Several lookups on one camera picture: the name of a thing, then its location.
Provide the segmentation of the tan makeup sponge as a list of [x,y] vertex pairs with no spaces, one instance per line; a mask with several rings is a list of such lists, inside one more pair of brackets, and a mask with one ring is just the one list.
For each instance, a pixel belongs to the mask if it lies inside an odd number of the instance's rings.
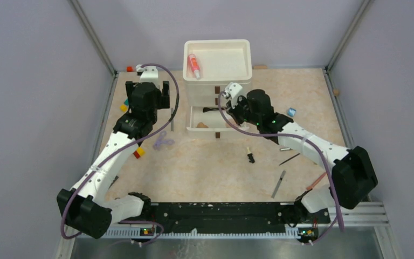
[[199,122],[196,126],[196,128],[209,128],[206,124],[204,124],[203,122]]

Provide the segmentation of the thin black eyeliner brush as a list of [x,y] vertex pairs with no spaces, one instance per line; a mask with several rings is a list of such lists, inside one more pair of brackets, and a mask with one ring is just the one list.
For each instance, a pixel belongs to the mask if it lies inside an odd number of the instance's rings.
[[285,163],[287,163],[287,162],[291,161],[292,159],[296,158],[296,157],[297,157],[297,156],[299,156],[299,155],[300,155],[300,153],[298,153],[298,154],[296,154],[296,155],[294,155],[294,156],[291,156],[290,158],[288,158],[288,159],[284,160],[283,162],[281,162],[281,163],[279,164],[279,166],[281,166],[281,165],[283,165],[283,164],[285,164]]

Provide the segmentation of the black makeup brush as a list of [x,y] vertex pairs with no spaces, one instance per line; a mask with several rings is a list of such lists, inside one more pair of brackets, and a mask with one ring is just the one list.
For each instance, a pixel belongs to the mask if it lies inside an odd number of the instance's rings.
[[202,109],[202,112],[203,112],[203,113],[206,113],[206,112],[220,111],[220,110],[222,110],[222,111],[226,111],[227,109],[226,109],[225,107],[222,107],[222,108],[208,108],[208,107],[204,107],[204,108]]

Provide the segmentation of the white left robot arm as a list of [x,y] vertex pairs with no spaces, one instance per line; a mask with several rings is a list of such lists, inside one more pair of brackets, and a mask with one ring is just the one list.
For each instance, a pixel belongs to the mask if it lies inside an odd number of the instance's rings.
[[158,87],[151,82],[128,81],[125,87],[130,111],[116,121],[105,147],[83,177],[57,195],[62,224],[95,239],[122,220],[132,217],[145,223],[151,217],[151,200],[141,193],[131,192],[110,201],[105,196],[124,163],[150,136],[157,111],[170,107],[169,82]]

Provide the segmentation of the round peach makeup puff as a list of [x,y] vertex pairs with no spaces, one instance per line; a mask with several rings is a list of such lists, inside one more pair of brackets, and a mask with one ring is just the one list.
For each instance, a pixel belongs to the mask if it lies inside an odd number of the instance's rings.
[[234,127],[239,127],[239,125],[237,125],[234,121],[229,121],[229,123],[226,123],[225,124],[225,126],[227,127],[227,128],[232,128],[232,126],[231,125],[233,125]]

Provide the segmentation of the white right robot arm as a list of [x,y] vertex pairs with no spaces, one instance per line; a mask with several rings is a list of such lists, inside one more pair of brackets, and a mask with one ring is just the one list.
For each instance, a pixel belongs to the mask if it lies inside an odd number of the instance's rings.
[[297,151],[327,173],[327,186],[306,191],[297,198],[294,214],[299,221],[309,222],[316,212],[328,207],[354,209],[378,185],[364,148],[347,148],[316,136],[291,117],[275,112],[264,90],[243,94],[240,86],[233,85],[222,96],[227,101],[226,113],[237,125],[254,125],[257,137]]

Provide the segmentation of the white drawer organizer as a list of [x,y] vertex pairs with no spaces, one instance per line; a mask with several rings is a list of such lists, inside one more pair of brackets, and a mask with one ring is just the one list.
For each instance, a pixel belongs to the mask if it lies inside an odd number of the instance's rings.
[[[196,79],[188,65],[195,54],[201,78]],[[252,90],[250,42],[246,39],[189,40],[184,44],[183,80],[188,99],[186,129],[193,139],[240,138],[241,133],[227,128],[219,111],[203,113],[204,107],[218,108],[218,96],[230,82],[239,83],[244,92]],[[203,122],[209,128],[196,128]]]

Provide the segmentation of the pink spray bottle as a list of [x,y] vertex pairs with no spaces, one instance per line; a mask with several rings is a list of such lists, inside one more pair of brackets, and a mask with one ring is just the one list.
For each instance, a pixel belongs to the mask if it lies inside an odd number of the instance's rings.
[[198,64],[196,55],[193,53],[189,54],[187,60],[188,60],[188,65],[191,69],[191,72],[194,74],[195,78],[200,79],[201,78],[200,66]]

